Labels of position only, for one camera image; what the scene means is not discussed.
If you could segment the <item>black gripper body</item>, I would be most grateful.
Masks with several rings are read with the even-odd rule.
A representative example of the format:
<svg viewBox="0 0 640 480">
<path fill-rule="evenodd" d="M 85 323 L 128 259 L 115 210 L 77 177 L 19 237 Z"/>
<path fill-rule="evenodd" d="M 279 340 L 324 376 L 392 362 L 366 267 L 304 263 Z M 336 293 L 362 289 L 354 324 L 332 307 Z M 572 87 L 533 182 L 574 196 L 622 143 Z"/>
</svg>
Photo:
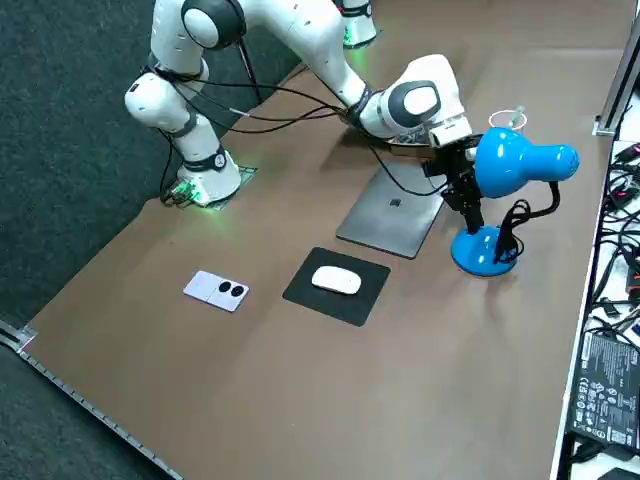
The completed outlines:
<svg viewBox="0 0 640 480">
<path fill-rule="evenodd" d="M 444 175 L 444 187 L 437 190 L 446 201 L 479 201 L 481 193 L 476 181 L 474 161 L 467 152 L 478 146 L 480 135 L 468 135 L 446 145 L 434 147 L 432 155 L 422 163 L 426 177 Z"/>
</svg>

